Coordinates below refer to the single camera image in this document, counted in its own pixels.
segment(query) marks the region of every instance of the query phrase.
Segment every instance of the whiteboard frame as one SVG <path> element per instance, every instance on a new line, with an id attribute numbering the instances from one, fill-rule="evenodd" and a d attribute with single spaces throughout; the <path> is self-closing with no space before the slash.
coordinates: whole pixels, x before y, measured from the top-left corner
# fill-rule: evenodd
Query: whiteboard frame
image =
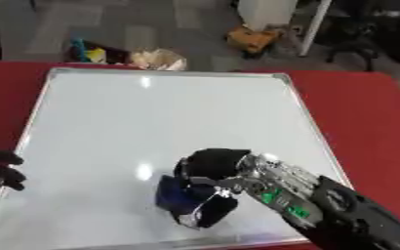
<path id="1" fill-rule="evenodd" d="M 303 100 L 300 98 L 300 95 L 298 94 L 298 91 L 296 87 L 293 84 L 293 81 L 291 77 L 286 74 L 286 73 L 218 73 L 218 72 L 174 72 L 174 71 L 144 71 L 144 70 L 128 70 L 128 69 L 111 69 L 111 68 L 74 68 L 74 67 L 53 67 L 50 69 L 50 71 L 47 74 L 46 81 L 44 84 L 43 89 L 41 90 L 41 93 L 37 99 L 37 102 L 32 109 L 32 112 L 30 114 L 30 117 L 28 118 L 28 121 L 26 123 L 26 126 L 22 132 L 22 135 L 20 137 L 18 146 L 15 150 L 15 153 L 20 155 L 25 148 L 26 141 L 25 139 L 28 137 L 28 135 L 31 133 L 31 130 L 33 128 L 33 123 L 35 121 L 36 116 L 38 115 L 40 111 L 40 106 L 42 102 L 44 101 L 44 98 L 46 94 L 49 92 L 50 87 L 51 87 L 51 79 L 54 79 L 58 74 L 66 74 L 66 73 L 87 73 L 87 72 L 97 72 L 97 73 L 107 73 L 107 74 L 137 74 L 137 75 L 166 75 L 166 76 L 192 76 L 192 77 L 247 77 L 247 78 L 252 78 L 252 77 L 265 77 L 265 78 L 276 78 L 282 80 L 290 89 L 293 94 L 294 99 L 296 100 L 297 104 L 299 105 L 300 111 L 304 115 L 304 117 L 308 120 L 310 127 L 315 133 L 315 136 L 319 143 L 322 145 L 323 149 L 326 151 L 327 155 L 329 156 L 329 159 L 331 161 L 331 164 L 334 166 L 334 171 L 336 175 L 339 177 L 340 182 L 345 185 L 348 188 L 353 188 L 353 185 L 351 181 L 348 179 L 347 175 L 343 171 L 343 169 L 340 166 L 340 163 L 337 161 L 334 153 L 332 152 L 331 148 L 329 147 L 329 144 L 327 143 L 326 139 L 324 138 L 323 134 L 319 130 L 318 126 L 316 125 L 315 120 L 311 116 L 309 110 L 307 109 L 306 105 L 304 104 Z M 0 201 L 5 194 L 6 188 L 1 187 L 0 188 Z M 275 246 L 275 245 L 289 245 L 289 244 L 300 244 L 300 243 L 307 243 L 308 240 L 304 237 L 296 237 L 296 238 L 291 238 L 291 239 L 285 239 L 280 242 L 274 242 L 274 243 L 249 243 L 245 245 L 239 245 L 239 244 L 227 244 L 223 245 L 222 243 L 217 242 L 214 244 L 208 245 L 208 246 L 200 246 L 197 245 L 195 246 L 195 241 L 200 241 L 204 243 L 205 239 L 189 239 L 189 240 L 182 240 L 178 242 L 174 241 L 165 241 L 165 242 L 156 242 L 156 243 L 145 243 L 142 246 L 131 246 L 131 245 L 120 245 L 120 246 L 103 246 L 103 247 L 86 247 L 86 248 L 74 248 L 74 250 L 122 250 L 126 249 L 126 247 L 129 247 L 129 249 L 135 249 L 135 250 L 145 250 L 145 249 L 151 249 L 152 247 L 158 247 L 156 249 L 164 249 L 162 247 L 168 247 L 168 249 L 192 249 L 192 247 L 195 247 L 196 249 L 202 249 L 202 248 L 222 248 L 222 247 L 262 247 L 262 246 Z M 260 238 L 254 239 L 254 240 L 262 240 L 262 235 L 260 235 Z"/>

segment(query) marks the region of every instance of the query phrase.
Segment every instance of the plastic bag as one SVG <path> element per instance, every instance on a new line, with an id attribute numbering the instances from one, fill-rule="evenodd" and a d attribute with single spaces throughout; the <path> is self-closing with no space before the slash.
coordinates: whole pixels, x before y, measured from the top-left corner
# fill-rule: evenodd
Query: plastic bag
<path id="1" fill-rule="evenodd" d="M 164 49 L 132 53 L 131 61 L 131 65 L 142 69 L 184 71 L 187 68 L 186 58 Z"/>

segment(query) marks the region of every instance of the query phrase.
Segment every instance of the whiteboard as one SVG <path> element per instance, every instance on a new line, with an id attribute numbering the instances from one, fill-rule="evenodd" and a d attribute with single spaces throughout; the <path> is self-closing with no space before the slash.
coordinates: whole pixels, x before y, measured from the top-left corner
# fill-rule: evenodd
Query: whiteboard
<path id="1" fill-rule="evenodd" d="M 26 190 L 0 198 L 0 250 L 199 249 L 304 240 L 247 195 L 210 229 L 154 205 L 207 147 L 270 152 L 348 184 L 285 74 L 58 68 L 20 141 Z"/>

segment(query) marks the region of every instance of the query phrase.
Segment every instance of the red table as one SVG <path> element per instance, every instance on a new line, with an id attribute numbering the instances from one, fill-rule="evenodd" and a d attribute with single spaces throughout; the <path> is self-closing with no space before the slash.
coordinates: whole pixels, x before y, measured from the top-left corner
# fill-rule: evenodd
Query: red table
<path id="1" fill-rule="evenodd" d="M 17 145 L 45 75 L 54 66 L 103 67 L 0 62 L 0 149 Z M 400 217 L 398 85 L 380 73 L 287 73 L 355 188 Z M 310 245 L 282 248 L 313 249 Z"/>

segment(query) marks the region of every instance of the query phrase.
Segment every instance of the robotic hand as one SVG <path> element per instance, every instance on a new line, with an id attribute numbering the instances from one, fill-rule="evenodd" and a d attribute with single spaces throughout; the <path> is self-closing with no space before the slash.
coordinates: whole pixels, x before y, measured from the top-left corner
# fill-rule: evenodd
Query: robotic hand
<path id="1" fill-rule="evenodd" d="M 210 227 L 236 208 L 231 194 L 245 191 L 322 249 L 400 250 L 400 220 L 390 212 L 350 188 L 272 155 L 209 148 L 183 158 L 174 174 L 173 188 L 181 188 L 178 202 L 162 202 L 162 197 L 169 197 L 167 192 L 158 193 L 157 203 L 180 224 Z M 195 201 L 184 206 L 181 197 L 183 202 L 187 197 Z"/>
<path id="2" fill-rule="evenodd" d="M 23 160 L 9 151 L 0 151 L 0 187 L 5 186 L 15 190 L 23 190 L 22 182 L 25 176 L 18 170 L 9 167 L 12 165 L 21 165 Z"/>

